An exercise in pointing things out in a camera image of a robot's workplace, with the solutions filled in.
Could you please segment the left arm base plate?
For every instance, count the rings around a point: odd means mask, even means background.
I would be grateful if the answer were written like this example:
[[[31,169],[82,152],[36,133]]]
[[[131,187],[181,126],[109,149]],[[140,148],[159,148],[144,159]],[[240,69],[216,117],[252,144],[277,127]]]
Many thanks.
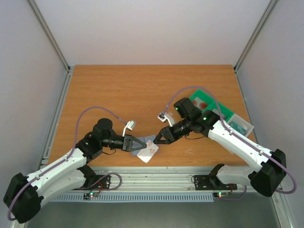
[[[86,179],[82,187],[77,188],[77,190],[98,190],[100,188],[109,189],[110,188],[110,175],[95,175]]]

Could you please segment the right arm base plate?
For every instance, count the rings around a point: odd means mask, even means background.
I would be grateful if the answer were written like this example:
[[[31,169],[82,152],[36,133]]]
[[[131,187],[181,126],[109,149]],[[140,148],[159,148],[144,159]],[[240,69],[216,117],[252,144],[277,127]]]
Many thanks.
[[[237,190],[236,184],[223,184],[216,176],[194,175],[191,182],[195,190]]]

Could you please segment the white pink patterned card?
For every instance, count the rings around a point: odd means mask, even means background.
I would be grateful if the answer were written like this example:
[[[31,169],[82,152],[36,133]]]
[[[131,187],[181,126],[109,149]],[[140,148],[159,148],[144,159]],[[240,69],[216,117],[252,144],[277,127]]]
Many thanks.
[[[146,145],[147,147],[141,149],[137,154],[137,157],[144,163],[148,163],[159,149],[159,147],[151,140],[149,140]]]

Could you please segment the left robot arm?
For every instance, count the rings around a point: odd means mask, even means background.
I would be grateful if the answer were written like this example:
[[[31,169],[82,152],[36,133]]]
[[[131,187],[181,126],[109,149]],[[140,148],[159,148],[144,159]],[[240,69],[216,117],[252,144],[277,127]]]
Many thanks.
[[[8,219],[25,223],[57,196],[71,190],[92,189],[98,180],[88,164],[101,155],[105,147],[133,152],[147,145],[132,135],[117,135],[110,119],[98,120],[92,131],[61,158],[33,173],[12,177],[3,198],[9,209]]]

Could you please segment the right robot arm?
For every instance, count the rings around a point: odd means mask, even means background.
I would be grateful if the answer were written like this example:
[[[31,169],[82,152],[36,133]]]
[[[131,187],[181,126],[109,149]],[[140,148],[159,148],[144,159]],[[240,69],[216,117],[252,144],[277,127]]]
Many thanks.
[[[182,98],[174,104],[182,118],[179,122],[167,113],[160,113],[158,119],[168,122],[154,139],[154,144],[172,144],[194,132],[217,142],[229,152],[237,155],[249,165],[247,168],[216,165],[209,173],[209,184],[213,190],[223,185],[238,184],[251,186],[263,196],[271,197],[286,176],[285,153],[274,152],[255,144],[234,131],[221,116],[212,110],[202,112],[189,98]]]

